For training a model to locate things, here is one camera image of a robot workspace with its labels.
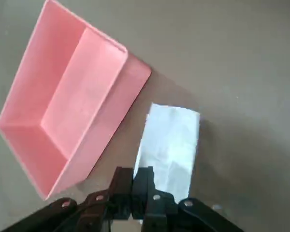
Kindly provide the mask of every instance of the cable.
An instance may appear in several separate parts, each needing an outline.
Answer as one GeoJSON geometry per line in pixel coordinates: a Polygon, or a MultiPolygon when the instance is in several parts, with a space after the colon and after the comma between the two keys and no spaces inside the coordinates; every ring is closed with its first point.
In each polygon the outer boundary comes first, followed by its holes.
{"type": "Polygon", "coordinates": [[[67,224],[71,219],[73,219],[73,217],[77,216],[79,213],[83,212],[84,210],[88,209],[88,208],[91,208],[93,206],[97,206],[97,205],[100,205],[100,204],[105,204],[105,203],[108,203],[108,202],[95,202],[93,204],[89,204],[87,205],[86,207],[84,208],[81,208],[79,210],[77,210],[75,213],[71,214],[69,217],[67,217],[62,223],[60,223],[54,230],[53,232],[59,232],[62,227],[65,226],[65,224],[67,224]]]}

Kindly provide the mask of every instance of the white paper bag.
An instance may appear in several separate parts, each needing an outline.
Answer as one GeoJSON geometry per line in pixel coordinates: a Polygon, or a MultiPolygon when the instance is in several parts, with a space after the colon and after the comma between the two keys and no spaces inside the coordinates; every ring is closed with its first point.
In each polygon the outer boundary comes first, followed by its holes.
{"type": "Polygon", "coordinates": [[[139,167],[154,167],[156,189],[188,197],[199,138],[200,114],[193,110],[152,104],[137,154],[139,167]]]}

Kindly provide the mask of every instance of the metal screw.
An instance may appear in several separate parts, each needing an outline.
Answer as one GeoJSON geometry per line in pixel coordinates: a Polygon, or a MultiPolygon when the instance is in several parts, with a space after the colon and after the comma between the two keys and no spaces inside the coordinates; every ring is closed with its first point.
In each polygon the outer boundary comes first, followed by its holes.
{"type": "Polygon", "coordinates": [[[154,195],[153,198],[154,198],[154,200],[160,200],[161,197],[160,197],[160,195],[154,195]]]}
{"type": "Polygon", "coordinates": [[[187,201],[184,202],[184,205],[186,207],[191,207],[191,206],[193,206],[193,203],[192,203],[192,201],[187,200],[187,201]]]}
{"type": "Polygon", "coordinates": [[[103,197],[102,195],[99,195],[99,196],[96,197],[96,200],[97,200],[97,201],[101,201],[101,200],[103,200],[103,199],[104,199],[104,197],[103,197]]]}
{"type": "Polygon", "coordinates": [[[68,207],[69,205],[70,205],[70,201],[66,201],[66,202],[64,202],[64,203],[62,203],[62,207],[68,207]]]}

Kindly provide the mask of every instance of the gray floor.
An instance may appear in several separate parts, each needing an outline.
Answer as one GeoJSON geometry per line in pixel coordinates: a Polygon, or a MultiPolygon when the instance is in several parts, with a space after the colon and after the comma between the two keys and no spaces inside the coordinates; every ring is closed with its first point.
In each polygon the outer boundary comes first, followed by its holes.
{"type": "MultiPolygon", "coordinates": [[[[154,101],[202,115],[192,196],[247,232],[290,231],[290,1],[60,2],[154,68],[90,177],[60,196],[82,200],[134,164],[154,101]]],[[[0,110],[42,4],[0,0],[0,110]]],[[[0,138],[0,229],[44,204],[0,138]]]]}

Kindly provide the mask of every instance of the pink plastic bin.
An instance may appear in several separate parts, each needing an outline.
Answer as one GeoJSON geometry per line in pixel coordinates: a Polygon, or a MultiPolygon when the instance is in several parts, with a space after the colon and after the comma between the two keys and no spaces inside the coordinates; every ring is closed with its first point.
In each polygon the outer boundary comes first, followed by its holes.
{"type": "Polygon", "coordinates": [[[84,180],[151,73],[126,48],[47,0],[0,115],[39,195],[84,180]]]}

